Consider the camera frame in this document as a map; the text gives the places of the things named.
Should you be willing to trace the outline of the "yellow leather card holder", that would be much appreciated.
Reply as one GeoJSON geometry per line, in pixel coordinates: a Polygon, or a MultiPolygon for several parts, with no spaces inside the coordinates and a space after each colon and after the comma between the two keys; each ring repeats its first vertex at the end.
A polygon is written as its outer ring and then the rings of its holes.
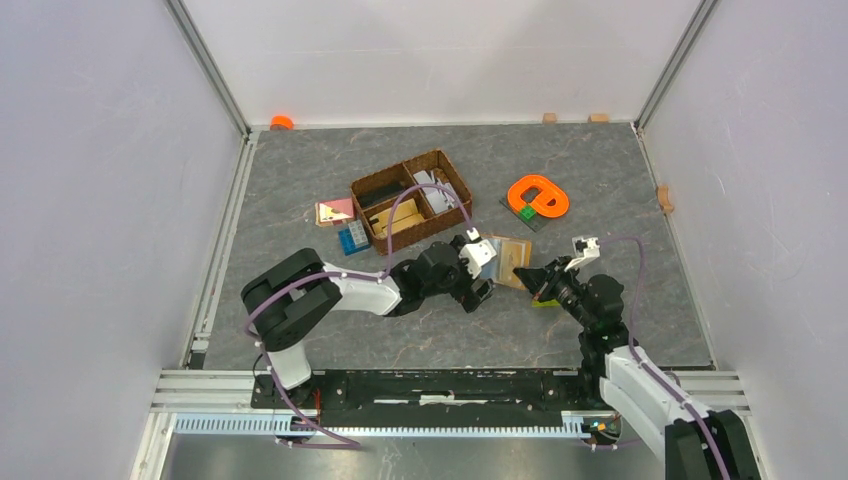
{"type": "Polygon", "coordinates": [[[487,263],[481,273],[483,279],[492,280],[495,284],[518,290],[526,287],[514,274],[515,268],[525,268],[530,265],[532,242],[497,235],[484,235],[496,250],[495,258],[487,263]]]}

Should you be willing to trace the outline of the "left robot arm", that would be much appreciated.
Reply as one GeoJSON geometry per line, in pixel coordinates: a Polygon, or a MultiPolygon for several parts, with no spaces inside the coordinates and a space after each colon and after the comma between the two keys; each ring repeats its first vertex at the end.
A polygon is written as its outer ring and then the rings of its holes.
{"type": "Polygon", "coordinates": [[[450,296],[471,313],[491,296],[494,283],[482,272],[496,256],[488,240],[457,235],[449,243],[432,243],[386,273],[337,267],[312,248],[284,259],[241,291],[248,327],[276,375],[276,394],[295,408],[312,399],[314,381],[304,339],[327,314],[355,311],[398,317],[439,295],[450,296]]]}

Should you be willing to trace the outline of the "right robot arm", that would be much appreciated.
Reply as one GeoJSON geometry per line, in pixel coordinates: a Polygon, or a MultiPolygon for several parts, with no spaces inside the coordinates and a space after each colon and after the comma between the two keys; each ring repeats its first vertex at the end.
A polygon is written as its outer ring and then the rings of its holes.
{"type": "Polygon", "coordinates": [[[582,282],[570,261],[564,256],[513,272],[535,299],[557,302],[581,326],[580,400],[619,413],[663,463],[668,479],[760,478],[741,417],[696,400],[674,383],[623,321],[623,285],[606,274],[582,282]]]}

